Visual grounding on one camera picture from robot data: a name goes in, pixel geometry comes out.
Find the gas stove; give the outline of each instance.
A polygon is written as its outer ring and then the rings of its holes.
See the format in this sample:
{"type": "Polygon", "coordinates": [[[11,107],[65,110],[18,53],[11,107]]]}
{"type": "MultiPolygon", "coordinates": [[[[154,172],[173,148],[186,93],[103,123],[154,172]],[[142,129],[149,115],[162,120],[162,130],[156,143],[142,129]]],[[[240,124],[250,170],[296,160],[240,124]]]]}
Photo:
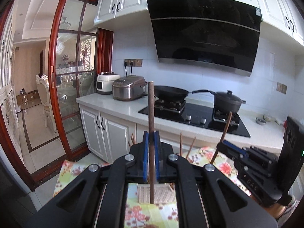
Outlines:
{"type": "MultiPolygon", "coordinates": [[[[139,113],[148,115],[148,107],[140,110],[139,113]]],[[[228,117],[226,113],[216,108],[189,104],[185,100],[174,103],[155,101],[154,116],[221,132],[224,130],[228,117]]],[[[227,133],[250,138],[248,130],[237,113],[233,114],[227,133]]]]}

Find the metal bowl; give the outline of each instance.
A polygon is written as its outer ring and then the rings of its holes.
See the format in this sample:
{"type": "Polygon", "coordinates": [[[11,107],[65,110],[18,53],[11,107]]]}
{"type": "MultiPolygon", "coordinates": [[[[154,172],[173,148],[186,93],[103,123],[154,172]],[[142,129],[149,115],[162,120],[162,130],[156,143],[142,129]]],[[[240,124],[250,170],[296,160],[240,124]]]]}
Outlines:
{"type": "Polygon", "coordinates": [[[257,124],[259,125],[265,125],[266,124],[266,121],[264,119],[260,119],[260,118],[255,118],[255,121],[257,124]]]}

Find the black glass cooktop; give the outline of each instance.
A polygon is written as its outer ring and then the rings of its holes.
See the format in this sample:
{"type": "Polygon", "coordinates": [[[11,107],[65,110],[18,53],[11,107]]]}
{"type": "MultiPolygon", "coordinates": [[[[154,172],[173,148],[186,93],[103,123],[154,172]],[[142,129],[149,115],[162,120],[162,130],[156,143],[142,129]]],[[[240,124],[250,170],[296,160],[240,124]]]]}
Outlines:
{"type": "MultiPolygon", "coordinates": [[[[212,111],[213,108],[197,105],[197,104],[188,104],[186,103],[185,109],[181,114],[171,113],[168,111],[160,111],[158,109],[154,110],[154,116],[174,122],[180,122],[184,124],[189,124],[195,127],[211,129],[215,131],[223,131],[225,127],[225,123],[216,122],[212,120],[212,111]],[[190,115],[191,120],[187,121],[186,116],[190,115]],[[201,120],[206,119],[206,123],[202,124],[201,120]]],[[[148,107],[140,110],[139,113],[148,115],[148,107]]],[[[245,125],[242,120],[240,121],[238,126],[229,126],[227,133],[233,135],[240,135],[244,137],[249,137],[250,134],[247,131],[245,125]]]]}

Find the black pot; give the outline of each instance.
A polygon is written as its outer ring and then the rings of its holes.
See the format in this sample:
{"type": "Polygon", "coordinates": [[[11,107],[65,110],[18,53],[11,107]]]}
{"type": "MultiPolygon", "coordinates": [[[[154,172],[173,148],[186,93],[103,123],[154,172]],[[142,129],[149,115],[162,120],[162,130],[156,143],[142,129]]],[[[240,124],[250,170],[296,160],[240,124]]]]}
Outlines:
{"type": "Polygon", "coordinates": [[[238,96],[232,94],[232,91],[225,92],[213,92],[210,90],[196,90],[192,93],[206,93],[209,92],[214,95],[213,104],[214,107],[225,113],[237,113],[241,107],[241,104],[245,104],[246,101],[240,99],[238,96]]]}

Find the wall socket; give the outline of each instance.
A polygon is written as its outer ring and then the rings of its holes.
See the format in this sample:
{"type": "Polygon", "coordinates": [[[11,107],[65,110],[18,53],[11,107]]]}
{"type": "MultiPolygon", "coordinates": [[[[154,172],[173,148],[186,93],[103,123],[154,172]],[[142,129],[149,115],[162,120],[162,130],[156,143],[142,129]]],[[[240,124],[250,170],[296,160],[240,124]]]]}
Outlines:
{"type": "Polygon", "coordinates": [[[277,83],[277,91],[286,94],[287,86],[282,83],[277,83]]]}
{"type": "Polygon", "coordinates": [[[133,63],[133,67],[142,67],[143,60],[142,59],[124,59],[123,64],[127,63],[127,67],[131,66],[131,63],[133,63]]]}

